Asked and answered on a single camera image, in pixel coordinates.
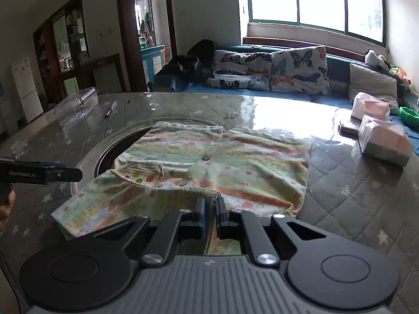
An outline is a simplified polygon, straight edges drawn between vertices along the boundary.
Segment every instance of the green bowl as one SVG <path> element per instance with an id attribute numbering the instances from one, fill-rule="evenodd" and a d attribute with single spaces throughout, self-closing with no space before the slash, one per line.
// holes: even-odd
<path id="1" fill-rule="evenodd" d="M 411 127 L 419 128 L 419 114 L 409 108 L 400 108 L 400 118 L 403 123 Z"/>

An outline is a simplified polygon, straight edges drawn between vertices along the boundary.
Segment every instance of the stuffed animal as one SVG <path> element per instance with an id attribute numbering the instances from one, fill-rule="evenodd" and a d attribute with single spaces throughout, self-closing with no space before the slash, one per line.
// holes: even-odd
<path id="1" fill-rule="evenodd" d="M 385 57 L 383 55 L 377 56 L 372 49 L 365 53 L 365 64 L 376 69 L 381 69 L 386 73 L 390 71 L 390 64 L 385 61 Z"/>

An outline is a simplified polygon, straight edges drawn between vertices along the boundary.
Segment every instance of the refrigerator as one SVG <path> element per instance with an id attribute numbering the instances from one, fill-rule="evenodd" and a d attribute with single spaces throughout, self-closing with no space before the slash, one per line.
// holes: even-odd
<path id="1" fill-rule="evenodd" d="M 24 58 L 14 63 L 12 65 L 12 73 L 24 121 L 28 124 L 43 112 L 32 76 L 29 58 Z"/>

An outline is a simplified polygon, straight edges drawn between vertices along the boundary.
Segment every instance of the human hand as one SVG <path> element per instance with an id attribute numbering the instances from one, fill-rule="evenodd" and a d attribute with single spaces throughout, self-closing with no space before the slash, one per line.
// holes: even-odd
<path id="1" fill-rule="evenodd" d="M 12 211 L 13 203 L 15 202 L 15 200 L 16 200 L 16 194 L 12 190 L 7 197 L 6 204 L 0 205 L 0 236 L 2 236 L 4 233 L 4 230 L 6 228 L 7 221 L 9 220 L 10 213 Z"/>

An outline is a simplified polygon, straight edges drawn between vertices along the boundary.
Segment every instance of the window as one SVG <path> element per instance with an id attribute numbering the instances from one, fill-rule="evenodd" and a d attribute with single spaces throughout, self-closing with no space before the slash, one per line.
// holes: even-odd
<path id="1" fill-rule="evenodd" d="M 332 30 L 384 44 L 383 0 L 249 0 L 250 21 Z"/>

